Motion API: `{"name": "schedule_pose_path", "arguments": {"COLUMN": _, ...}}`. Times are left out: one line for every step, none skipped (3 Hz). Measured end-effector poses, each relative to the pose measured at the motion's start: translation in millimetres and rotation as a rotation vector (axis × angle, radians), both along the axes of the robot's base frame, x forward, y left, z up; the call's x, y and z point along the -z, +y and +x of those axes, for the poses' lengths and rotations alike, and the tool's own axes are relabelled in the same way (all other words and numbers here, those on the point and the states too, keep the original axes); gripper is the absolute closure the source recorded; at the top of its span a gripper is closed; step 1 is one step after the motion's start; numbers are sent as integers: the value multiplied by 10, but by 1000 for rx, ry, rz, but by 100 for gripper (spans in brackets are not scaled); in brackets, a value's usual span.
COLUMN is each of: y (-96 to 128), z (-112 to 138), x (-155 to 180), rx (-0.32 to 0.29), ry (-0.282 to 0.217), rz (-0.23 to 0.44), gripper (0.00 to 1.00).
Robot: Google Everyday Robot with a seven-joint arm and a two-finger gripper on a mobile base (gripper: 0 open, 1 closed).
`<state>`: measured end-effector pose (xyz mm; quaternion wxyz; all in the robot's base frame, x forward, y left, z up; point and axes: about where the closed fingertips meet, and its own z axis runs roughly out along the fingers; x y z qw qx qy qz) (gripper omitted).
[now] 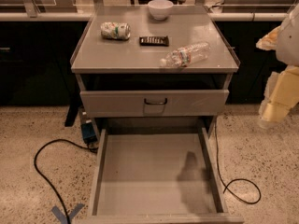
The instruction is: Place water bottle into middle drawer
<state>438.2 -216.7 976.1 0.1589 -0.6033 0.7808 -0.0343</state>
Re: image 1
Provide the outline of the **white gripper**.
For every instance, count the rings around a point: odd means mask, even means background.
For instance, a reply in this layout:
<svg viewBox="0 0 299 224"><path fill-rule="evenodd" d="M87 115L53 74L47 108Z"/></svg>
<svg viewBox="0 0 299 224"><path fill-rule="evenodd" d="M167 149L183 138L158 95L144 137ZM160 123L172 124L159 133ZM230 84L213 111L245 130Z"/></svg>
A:
<svg viewBox="0 0 299 224"><path fill-rule="evenodd" d="M256 43L262 50L276 50L277 59L288 66L281 73L273 72L264 90L258 124L269 129L283 121L299 103L299 4Z"/></svg>

